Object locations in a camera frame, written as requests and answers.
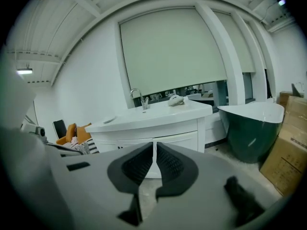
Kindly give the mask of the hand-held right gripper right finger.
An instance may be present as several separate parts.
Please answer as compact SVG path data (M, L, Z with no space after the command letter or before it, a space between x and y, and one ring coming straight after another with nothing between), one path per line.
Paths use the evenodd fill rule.
M226 160L157 143L157 230L262 230L282 201Z

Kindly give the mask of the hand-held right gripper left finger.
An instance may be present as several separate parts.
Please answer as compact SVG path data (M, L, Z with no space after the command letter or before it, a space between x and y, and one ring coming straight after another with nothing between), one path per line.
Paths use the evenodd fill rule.
M139 187L153 163L153 143L61 157L47 150L57 188L75 230L135 229L142 222Z

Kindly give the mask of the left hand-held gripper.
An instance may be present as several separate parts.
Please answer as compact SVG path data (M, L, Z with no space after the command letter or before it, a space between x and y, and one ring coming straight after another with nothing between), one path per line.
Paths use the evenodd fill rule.
M42 142L47 141L46 132L43 127L33 125L33 124L23 124L21 127L21 131L36 135L42 140ZM58 145L54 143L47 143L46 146L56 149L62 157L83 155L81 151L66 148L62 145Z

